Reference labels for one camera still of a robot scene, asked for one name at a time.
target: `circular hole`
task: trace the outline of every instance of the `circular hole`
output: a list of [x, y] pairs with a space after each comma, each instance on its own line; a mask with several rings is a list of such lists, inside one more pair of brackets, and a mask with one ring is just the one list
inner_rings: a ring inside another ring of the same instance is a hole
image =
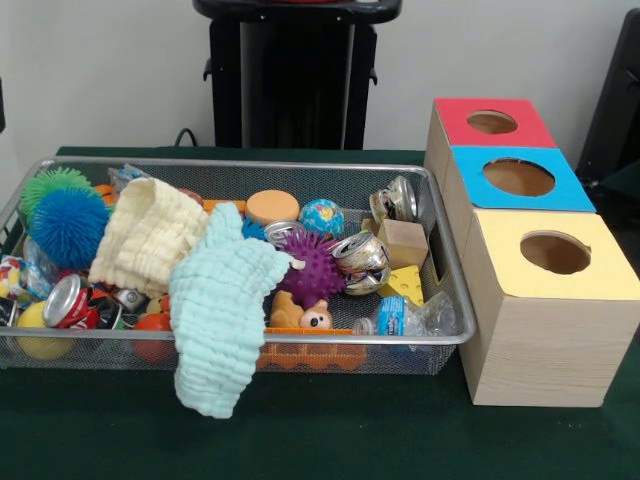
[[589, 248], [560, 232], [535, 232], [520, 242], [524, 258], [540, 268], [560, 275], [581, 272], [591, 263]]
[[467, 118], [467, 123], [474, 130], [489, 135], [503, 135], [515, 132], [518, 129], [518, 122], [513, 117], [495, 110], [473, 112]]
[[539, 197], [556, 186], [556, 180], [549, 171], [517, 158], [499, 158], [487, 163], [482, 173], [491, 185], [513, 195]]

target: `candy wrapper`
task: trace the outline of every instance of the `candy wrapper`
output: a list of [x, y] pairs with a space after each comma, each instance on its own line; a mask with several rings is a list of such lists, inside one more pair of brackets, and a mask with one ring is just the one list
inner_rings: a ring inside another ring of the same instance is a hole
[[14, 300], [18, 308], [31, 304], [27, 291], [26, 264], [20, 257], [5, 255], [0, 263], [0, 297]]
[[46, 300], [60, 276], [60, 271], [31, 237], [25, 240], [23, 250], [27, 264], [27, 289], [37, 300]]
[[120, 192], [124, 190], [131, 180], [136, 178], [150, 178], [151, 176], [139, 168], [125, 163], [122, 168], [110, 168], [109, 178], [111, 179], [111, 185], [113, 186], [113, 196], [117, 199]]

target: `white wall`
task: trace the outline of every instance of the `white wall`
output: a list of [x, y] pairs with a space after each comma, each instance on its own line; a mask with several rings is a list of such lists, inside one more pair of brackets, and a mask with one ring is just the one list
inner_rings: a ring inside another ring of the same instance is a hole
[[[60, 145], [170, 144], [182, 126], [213, 141], [201, 80], [208, 20], [190, 0], [3, 2], [0, 74], [22, 170]], [[635, 3], [405, 0], [402, 15], [378, 27], [365, 147], [424, 148], [434, 96], [516, 96], [534, 101], [576, 162]]]
[[[8, 40], [9, 40], [9, 15], [8, 4], [0, 0], [0, 77], [7, 71]], [[7, 129], [0, 133], [0, 209], [11, 197], [16, 183], [20, 181], [22, 174], [18, 168], [18, 159], [13, 148], [11, 136], [12, 126], [9, 123]]]

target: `light blue knitted cloth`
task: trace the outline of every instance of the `light blue knitted cloth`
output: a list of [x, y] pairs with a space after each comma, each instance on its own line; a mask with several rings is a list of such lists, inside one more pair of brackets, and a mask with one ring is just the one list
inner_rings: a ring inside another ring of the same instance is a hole
[[204, 237], [169, 278], [180, 354], [175, 387], [184, 406], [231, 417], [264, 344], [263, 299], [289, 260], [269, 243], [243, 238], [233, 203], [216, 207]]

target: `small globe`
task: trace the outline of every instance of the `small globe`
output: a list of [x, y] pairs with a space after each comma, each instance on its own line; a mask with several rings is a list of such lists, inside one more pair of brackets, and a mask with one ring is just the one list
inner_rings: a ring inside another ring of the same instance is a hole
[[300, 212], [300, 223], [310, 232], [338, 238], [344, 232], [344, 213], [331, 200], [314, 200], [307, 203]]

